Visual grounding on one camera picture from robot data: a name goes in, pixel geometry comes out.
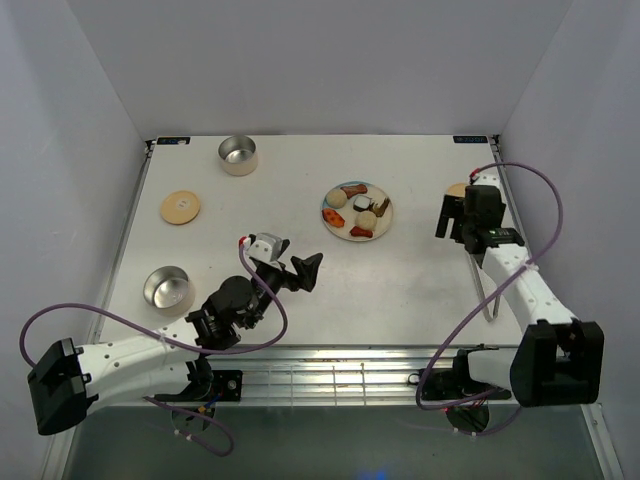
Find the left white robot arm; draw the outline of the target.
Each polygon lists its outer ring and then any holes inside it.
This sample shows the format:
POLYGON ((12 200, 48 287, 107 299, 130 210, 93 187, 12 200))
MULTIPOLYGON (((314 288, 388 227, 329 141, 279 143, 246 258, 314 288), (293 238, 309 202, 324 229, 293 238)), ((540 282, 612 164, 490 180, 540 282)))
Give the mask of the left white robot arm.
POLYGON ((61 339, 39 360, 30 358, 27 333, 22 331, 19 349, 31 368, 27 384, 38 433, 64 432, 99 408, 145 395, 160 402, 205 397, 212 387, 212 376, 203 369, 208 357, 252 352, 252 347, 240 344, 241 330, 255 328, 270 306, 284 314, 281 290, 314 289, 322 254, 292 257, 294 269, 288 271, 280 257, 289 244, 265 233, 241 238, 238 255, 246 275, 227 278, 199 309, 156 330, 76 303, 74 309, 108 317, 134 330, 134 335, 89 345, 61 339))

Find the orange carrot slice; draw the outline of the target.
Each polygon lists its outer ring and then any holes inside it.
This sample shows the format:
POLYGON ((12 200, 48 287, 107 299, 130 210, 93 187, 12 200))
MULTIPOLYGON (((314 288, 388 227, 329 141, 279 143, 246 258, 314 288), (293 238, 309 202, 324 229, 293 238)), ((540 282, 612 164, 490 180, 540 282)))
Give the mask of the orange carrot slice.
POLYGON ((343 228, 345 225, 344 218, 334 209, 324 208, 322 210, 322 217, 327 224, 335 228, 343 228))

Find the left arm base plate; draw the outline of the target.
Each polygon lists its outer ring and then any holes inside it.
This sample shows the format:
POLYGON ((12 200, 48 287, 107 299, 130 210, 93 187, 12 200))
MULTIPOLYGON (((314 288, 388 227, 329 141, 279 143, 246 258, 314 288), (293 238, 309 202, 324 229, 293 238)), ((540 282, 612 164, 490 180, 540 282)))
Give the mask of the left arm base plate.
POLYGON ((242 397, 241 370, 193 371, 187 375, 188 385, 177 394, 157 394, 161 402, 238 402, 242 397))

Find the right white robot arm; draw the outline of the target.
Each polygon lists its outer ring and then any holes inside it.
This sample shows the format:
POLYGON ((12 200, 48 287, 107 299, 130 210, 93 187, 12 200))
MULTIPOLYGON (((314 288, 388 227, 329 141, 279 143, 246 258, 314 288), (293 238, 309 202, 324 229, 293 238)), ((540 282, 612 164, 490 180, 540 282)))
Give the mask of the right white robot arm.
POLYGON ((513 398, 523 407, 591 404, 599 395, 604 332, 557 299, 530 262, 521 235, 503 226, 505 211, 498 187, 460 185, 444 195, 435 235, 464 246, 495 283, 523 337, 515 348, 459 350, 450 368, 420 378, 420 397, 513 398))

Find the seaweed rice block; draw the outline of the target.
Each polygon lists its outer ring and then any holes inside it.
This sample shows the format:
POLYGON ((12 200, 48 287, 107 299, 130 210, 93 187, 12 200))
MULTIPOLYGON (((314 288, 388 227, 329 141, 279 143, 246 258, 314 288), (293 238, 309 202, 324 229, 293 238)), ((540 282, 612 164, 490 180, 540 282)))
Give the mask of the seaweed rice block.
POLYGON ((353 201, 353 209, 358 212, 366 211, 370 208, 372 199, 366 195, 357 195, 353 201))

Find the brown fried shrimp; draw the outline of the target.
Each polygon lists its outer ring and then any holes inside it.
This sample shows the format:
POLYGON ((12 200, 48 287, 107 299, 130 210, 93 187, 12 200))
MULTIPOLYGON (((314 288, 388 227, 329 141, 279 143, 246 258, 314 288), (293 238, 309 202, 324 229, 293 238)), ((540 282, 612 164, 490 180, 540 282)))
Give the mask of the brown fried shrimp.
POLYGON ((381 203, 372 203, 369 210, 378 218, 384 216, 391 201, 389 197, 385 197, 381 203))

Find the ceramic food plate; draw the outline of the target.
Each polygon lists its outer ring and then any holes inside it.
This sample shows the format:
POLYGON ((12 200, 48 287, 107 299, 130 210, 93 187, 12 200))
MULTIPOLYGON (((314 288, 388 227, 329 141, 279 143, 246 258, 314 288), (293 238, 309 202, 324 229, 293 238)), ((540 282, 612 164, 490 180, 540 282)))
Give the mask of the ceramic food plate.
MULTIPOLYGON (((384 200, 385 197, 389 197, 387 195, 387 193, 383 189, 381 189, 380 187, 378 187, 378 186, 376 186, 374 184, 368 183, 368 182, 363 182, 363 181, 349 181, 349 182, 337 185, 332 189, 340 188, 343 185, 351 185, 351 184, 359 184, 359 183, 363 183, 363 184, 367 185, 368 192, 366 194, 363 194, 363 195, 366 195, 366 196, 370 197, 372 199, 372 203, 381 203, 384 200)), ((354 201, 354 198, 356 196, 352 197, 351 199, 348 199, 348 201, 347 201, 347 203, 345 204, 344 207, 342 207, 340 209, 334 209, 345 220, 345 225, 344 225, 343 228, 335 228, 335 227, 327 224, 323 220, 322 210, 324 208, 329 208, 328 205, 326 204, 325 197, 324 197, 324 199, 322 201, 321 210, 320 210, 322 222, 333 235, 335 235, 338 238, 343 239, 343 240, 347 240, 347 241, 351 241, 351 242, 368 242, 368 241, 372 241, 374 239, 377 239, 378 237, 380 237, 383 234, 385 234, 389 230, 389 228, 391 227, 392 220, 393 220, 393 215, 394 215, 393 204, 392 204, 391 198, 389 197, 391 203, 390 203, 389 207, 387 208, 384 216, 381 217, 381 218, 378 218, 376 228, 373 231, 374 232, 374 236, 371 239, 368 239, 368 238, 351 237, 350 234, 349 234, 349 231, 354 226, 356 226, 355 225, 355 218, 356 218, 356 215, 359 213, 358 211, 355 211, 353 209, 353 201, 354 201)))

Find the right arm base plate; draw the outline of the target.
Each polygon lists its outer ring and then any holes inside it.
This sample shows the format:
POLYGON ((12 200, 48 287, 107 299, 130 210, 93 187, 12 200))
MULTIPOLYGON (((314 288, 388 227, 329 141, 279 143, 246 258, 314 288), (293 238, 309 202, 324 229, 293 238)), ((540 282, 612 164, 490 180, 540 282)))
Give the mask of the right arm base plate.
POLYGON ((435 368, 428 376, 421 391, 422 401, 453 401, 469 399, 472 396, 488 392, 488 400, 510 400, 508 390, 493 387, 475 380, 459 380, 449 368, 435 368))

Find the red sausage piece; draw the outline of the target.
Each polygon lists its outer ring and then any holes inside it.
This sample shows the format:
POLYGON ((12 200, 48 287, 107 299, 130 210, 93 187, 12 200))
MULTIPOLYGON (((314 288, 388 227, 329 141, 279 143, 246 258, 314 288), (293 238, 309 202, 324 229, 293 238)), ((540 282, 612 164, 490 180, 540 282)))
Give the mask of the red sausage piece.
POLYGON ((368 238, 371 239, 374 236, 374 232, 372 230, 367 230, 364 228, 361 228, 359 226, 354 226, 350 231, 349 234, 351 237, 355 237, 355 238, 368 238))

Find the rice ball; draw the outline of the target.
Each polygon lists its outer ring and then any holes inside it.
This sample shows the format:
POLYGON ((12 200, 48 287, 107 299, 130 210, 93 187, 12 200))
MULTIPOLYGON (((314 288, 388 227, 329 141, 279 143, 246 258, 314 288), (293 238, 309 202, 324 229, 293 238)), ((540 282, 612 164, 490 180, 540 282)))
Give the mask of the rice ball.
POLYGON ((340 188, 330 190, 325 197, 326 204, 331 209, 340 209, 348 201, 347 194, 340 188))
POLYGON ((373 212, 361 211, 356 215, 355 225, 363 230, 374 231, 377 221, 378 217, 373 212))

